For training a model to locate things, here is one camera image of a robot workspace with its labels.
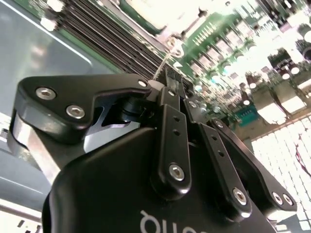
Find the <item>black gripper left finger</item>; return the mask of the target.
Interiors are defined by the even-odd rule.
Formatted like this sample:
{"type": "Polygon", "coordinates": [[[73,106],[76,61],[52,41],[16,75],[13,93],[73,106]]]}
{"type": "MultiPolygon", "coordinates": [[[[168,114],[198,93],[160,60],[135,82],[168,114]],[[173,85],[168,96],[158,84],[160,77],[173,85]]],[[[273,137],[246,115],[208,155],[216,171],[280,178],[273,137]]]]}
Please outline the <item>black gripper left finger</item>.
{"type": "Polygon", "coordinates": [[[51,183],[70,162],[137,129],[153,129],[150,183],[160,196],[191,188],[180,82],[137,74],[32,76],[17,86],[10,144],[20,144],[51,183]]]}

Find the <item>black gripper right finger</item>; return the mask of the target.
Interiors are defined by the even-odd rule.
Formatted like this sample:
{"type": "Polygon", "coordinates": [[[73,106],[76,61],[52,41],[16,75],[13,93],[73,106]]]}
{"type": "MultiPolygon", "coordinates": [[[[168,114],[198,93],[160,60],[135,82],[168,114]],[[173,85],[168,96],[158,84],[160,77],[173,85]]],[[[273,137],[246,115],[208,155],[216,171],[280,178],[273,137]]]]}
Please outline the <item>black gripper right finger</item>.
{"type": "Polygon", "coordinates": [[[285,220],[297,212],[292,195],[219,119],[206,120],[189,89],[180,82],[177,92],[187,117],[190,136],[199,144],[211,172],[211,192],[230,221],[240,222],[259,210],[270,221],[285,220]]]}

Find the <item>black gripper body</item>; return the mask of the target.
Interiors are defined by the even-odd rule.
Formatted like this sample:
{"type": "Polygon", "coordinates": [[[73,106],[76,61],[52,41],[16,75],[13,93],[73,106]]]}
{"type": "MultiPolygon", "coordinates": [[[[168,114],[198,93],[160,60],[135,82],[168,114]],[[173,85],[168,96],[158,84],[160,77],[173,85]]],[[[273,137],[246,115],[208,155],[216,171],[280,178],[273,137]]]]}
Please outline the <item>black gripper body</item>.
{"type": "Polygon", "coordinates": [[[228,220],[212,194],[204,149],[190,146],[192,186],[166,201],[152,188],[153,129],[137,129],[70,162],[42,211],[45,233],[273,233],[257,207],[228,220]]]}

